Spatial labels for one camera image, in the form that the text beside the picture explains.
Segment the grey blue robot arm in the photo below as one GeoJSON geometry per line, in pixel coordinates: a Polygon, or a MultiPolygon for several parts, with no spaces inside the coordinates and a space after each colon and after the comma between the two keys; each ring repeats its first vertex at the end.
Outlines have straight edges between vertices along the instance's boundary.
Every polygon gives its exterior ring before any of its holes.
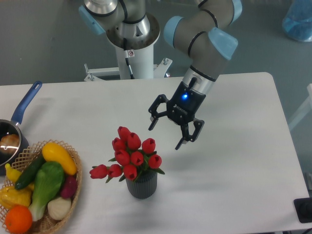
{"type": "Polygon", "coordinates": [[[196,4],[199,11],[192,18],[174,16],[164,29],[146,11],[143,0],[86,0],[78,9],[87,27],[97,35],[106,34],[115,47],[121,79],[156,76],[154,43],[160,35],[192,60],[172,98],[159,95],[149,108],[150,129],[166,116],[181,128],[179,144],[197,139],[204,121],[195,114],[238,45],[223,29],[241,15],[241,1],[198,0],[196,4]]]}

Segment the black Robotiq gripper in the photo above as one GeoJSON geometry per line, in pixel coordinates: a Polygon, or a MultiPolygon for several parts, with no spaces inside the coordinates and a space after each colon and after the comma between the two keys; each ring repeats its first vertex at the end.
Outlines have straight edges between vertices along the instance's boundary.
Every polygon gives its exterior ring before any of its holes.
{"type": "Polygon", "coordinates": [[[205,99],[206,95],[190,89],[184,82],[181,82],[170,100],[165,94],[160,94],[154,100],[148,112],[151,114],[151,124],[148,130],[153,130],[159,118],[167,116],[175,124],[181,125],[182,137],[175,149],[178,150],[182,144],[197,140],[205,121],[195,118],[195,114],[205,99]],[[166,108],[158,112],[158,107],[166,103],[166,108]],[[193,123],[194,131],[189,132],[189,122],[193,123]]]}

